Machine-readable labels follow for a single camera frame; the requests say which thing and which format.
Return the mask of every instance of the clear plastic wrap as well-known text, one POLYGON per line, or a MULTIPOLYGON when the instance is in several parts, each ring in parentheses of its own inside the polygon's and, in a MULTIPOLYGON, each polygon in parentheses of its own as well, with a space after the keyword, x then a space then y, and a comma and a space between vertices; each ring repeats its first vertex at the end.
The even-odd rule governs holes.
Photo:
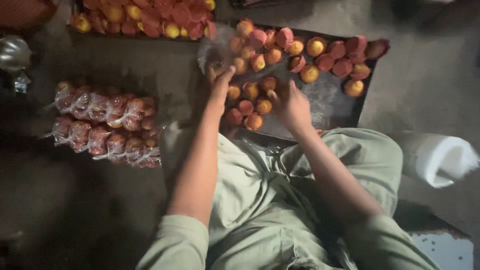
POLYGON ((103 126, 92 128, 88 134, 88 143, 86 147, 88 152, 93 156, 101 156, 107 153, 106 140, 112 132, 108 131, 103 126))
POLYGON ((161 167, 158 140, 165 126, 155 125, 155 100, 121 95, 114 87, 106 93, 109 96, 87 85, 59 83, 50 107, 65 115, 57 117, 52 131, 43 137, 53 136, 56 146, 69 145, 76 153, 88 150, 94 160, 161 167))
POLYGON ((71 82, 60 82, 53 105, 61 114, 69 113, 78 120, 106 122, 112 128, 140 131, 142 119, 156 112, 155 100, 151 97, 138 98, 131 93, 118 95, 116 89, 107 88, 107 92, 114 95, 105 96, 92 91, 87 85, 75 88, 71 82))
POLYGON ((67 144, 76 153, 85 151, 88 143, 88 134, 92 128, 91 124, 85 121, 74 121, 68 115, 62 115, 55 119, 52 132, 43 137, 53 136, 55 146, 67 144))

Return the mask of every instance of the lap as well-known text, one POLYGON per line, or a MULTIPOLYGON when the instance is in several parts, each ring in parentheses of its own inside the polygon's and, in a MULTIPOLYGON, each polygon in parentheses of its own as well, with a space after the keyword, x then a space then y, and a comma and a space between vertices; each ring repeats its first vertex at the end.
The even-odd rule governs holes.
MULTIPOLYGON (((181 166, 192 136, 192 129, 180 129, 176 124, 164 131, 161 150, 167 179, 181 166)), ((270 157, 261 147, 218 136, 218 179, 209 228, 210 244, 261 213, 274 198, 288 201, 297 209, 304 209, 304 213, 312 213, 305 197, 290 185, 291 180, 313 180, 300 146, 286 148, 281 155, 270 157)), ((335 129, 322 138, 392 215, 402 164, 396 143, 381 133, 362 129, 335 129)))

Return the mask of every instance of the white bucket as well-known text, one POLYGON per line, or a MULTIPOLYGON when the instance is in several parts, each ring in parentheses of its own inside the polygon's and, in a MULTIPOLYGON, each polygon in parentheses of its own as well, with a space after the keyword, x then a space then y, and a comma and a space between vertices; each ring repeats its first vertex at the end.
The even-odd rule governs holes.
POLYGON ((471 144, 458 137, 413 132, 390 137, 403 150, 402 173, 435 188, 452 185, 479 166, 471 144))

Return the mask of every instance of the pants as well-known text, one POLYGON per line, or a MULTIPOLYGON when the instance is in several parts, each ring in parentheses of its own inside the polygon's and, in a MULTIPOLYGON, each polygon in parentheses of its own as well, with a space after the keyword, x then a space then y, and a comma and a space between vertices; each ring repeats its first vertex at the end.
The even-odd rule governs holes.
MULTIPOLYGON (((161 151, 167 180, 180 168, 191 137, 192 130, 180 129, 176 123, 164 131, 161 151)), ((402 170, 400 147, 389 137, 366 129, 338 128, 321 137, 392 216, 402 170)), ((324 211, 321 198, 311 188, 315 180, 321 181, 314 178, 299 145, 268 156, 260 146, 243 140, 229 141, 218 134, 218 179, 209 226, 210 246, 279 202, 294 207, 306 229, 315 232, 318 224, 330 219, 324 215, 328 210, 324 211)))

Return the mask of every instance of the hand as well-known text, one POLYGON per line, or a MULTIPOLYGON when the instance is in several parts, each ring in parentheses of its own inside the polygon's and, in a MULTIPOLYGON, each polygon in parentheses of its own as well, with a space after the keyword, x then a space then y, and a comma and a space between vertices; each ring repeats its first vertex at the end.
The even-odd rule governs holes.
POLYGON ((225 111, 225 99, 227 98, 228 83, 235 74, 235 67, 230 66, 224 72, 218 74, 212 67, 208 71, 208 79, 212 84, 212 91, 208 101, 207 110, 215 108, 219 110, 220 115, 225 111))
POLYGON ((293 135, 313 128, 310 102, 298 90, 293 80, 288 83, 288 91, 277 95, 275 91, 269 90, 267 95, 274 106, 276 115, 293 135))

